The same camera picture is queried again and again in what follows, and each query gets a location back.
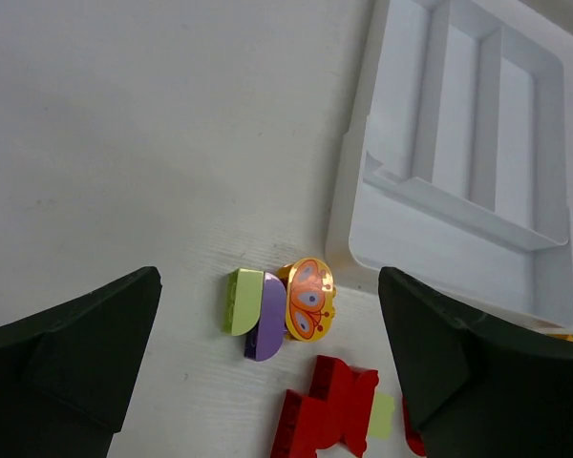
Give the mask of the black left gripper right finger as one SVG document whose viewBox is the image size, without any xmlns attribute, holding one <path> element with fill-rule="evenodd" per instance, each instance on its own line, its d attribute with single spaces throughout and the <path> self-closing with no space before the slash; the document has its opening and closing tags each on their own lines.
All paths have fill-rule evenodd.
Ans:
<svg viewBox="0 0 573 458">
<path fill-rule="evenodd" d="M 413 429 L 430 457 L 573 457 L 573 343 L 393 268 L 378 295 Z"/>
</svg>

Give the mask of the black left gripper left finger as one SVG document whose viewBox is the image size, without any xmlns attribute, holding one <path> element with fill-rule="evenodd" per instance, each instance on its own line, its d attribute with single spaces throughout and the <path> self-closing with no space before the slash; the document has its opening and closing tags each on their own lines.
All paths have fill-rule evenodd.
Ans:
<svg viewBox="0 0 573 458">
<path fill-rule="evenodd" d="M 0 457 L 105 457 L 159 307 L 145 266 L 0 326 Z"/>
</svg>

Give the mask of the yellow butterfly print brick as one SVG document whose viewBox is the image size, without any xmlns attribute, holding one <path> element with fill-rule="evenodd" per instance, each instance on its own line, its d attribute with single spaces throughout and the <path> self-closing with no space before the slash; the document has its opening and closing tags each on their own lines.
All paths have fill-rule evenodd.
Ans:
<svg viewBox="0 0 573 458">
<path fill-rule="evenodd" d="M 317 342 L 335 317 L 336 287 L 329 267 L 316 258 L 303 258 L 278 270 L 286 288 L 286 337 Z"/>
</svg>

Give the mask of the lime green half-round brick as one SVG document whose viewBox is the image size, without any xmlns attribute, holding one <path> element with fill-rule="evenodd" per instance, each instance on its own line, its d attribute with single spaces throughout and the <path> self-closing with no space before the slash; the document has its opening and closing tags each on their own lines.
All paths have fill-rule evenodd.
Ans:
<svg viewBox="0 0 573 458">
<path fill-rule="evenodd" d="M 249 332 L 261 315 L 264 272 L 238 268 L 227 276 L 223 333 L 242 336 Z"/>
</svg>

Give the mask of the lavender half-round brick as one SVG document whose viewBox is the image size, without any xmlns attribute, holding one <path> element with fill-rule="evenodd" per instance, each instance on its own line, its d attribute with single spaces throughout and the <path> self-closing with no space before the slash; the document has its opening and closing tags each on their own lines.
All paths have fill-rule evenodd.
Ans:
<svg viewBox="0 0 573 458">
<path fill-rule="evenodd" d="M 260 318 L 246 334 L 244 356 L 255 362 L 272 358 L 281 348 L 287 332 L 286 287 L 274 274 L 264 272 Z"/>
</svg>

